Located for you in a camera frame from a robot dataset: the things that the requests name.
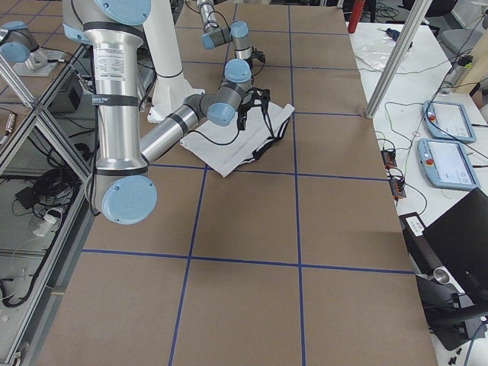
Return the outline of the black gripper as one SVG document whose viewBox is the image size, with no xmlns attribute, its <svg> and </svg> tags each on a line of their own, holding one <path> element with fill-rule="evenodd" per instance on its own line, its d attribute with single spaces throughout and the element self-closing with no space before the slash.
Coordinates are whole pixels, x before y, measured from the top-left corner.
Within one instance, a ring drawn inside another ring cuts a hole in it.
<svg viewBox="0 0 488 366">
<path fill-rule="evenodd" d="M 247 113 L 251 110 L 254 105 L 255 98 L 250 95 L 246 102 L 242 102 L 241 105 L 237 109 L 237 129 L 238 131 L 244 131 L 246 129 L 246 120 L 247 120 Z"/>
</svg>

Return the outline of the neighbouring robot arm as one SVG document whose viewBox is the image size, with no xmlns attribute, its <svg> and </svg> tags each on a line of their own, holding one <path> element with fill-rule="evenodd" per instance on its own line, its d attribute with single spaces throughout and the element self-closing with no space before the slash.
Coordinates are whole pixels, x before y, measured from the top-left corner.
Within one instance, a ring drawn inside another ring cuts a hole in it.
<svg viewBox="0 0 488 366">
<path fill-rule="evenodd" d="M 56 61 L 49 63 L 48 53 L 23 21 L 10 21 L 1 26 L 1 56 L 14 63 L 14 71 L 19 76 L 47 77 L 56 67 Z"/>
</svg>

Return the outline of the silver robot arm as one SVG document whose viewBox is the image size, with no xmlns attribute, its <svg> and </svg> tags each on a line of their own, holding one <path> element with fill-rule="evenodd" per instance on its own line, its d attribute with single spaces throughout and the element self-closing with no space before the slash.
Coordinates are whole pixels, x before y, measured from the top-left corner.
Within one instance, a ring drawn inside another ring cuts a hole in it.
<svg viewBox="0 0 488 366">
<path fill-rule="evenodd" d="M 253 47 L 246 22 L 233 21 L 228 23 L 216 9 L 215 1 L 196 1 L 196 11 L 201 16 L 203 25 L 201 42 L 206 50 L 231 43 L 237 59 L 246 62 L 252 60 Z"/>
<path fill-rule="evenodd" d="M 167 1 L 65 1 L 63 26 L 70 40 L 93 49 L 92 103 L 98 125 L 99 157 L 87 198 L 112 222 L 130 225 L 146 219 L 157 202 L 149 164 L 170 150 L 202 120 L 227 126 L 251 98 L 252 48 L 243 21 L 220 27 L 214 4 L 199 1 L 203 45 L 231 43 L 236 56 L 224 69 L 213 94 L 193 89 L 185 79 L 171 6 Z M 165 118 L 141 135 L 137 50 L 149 47 L 156 69 L 153 107 Z"/>
</svg>

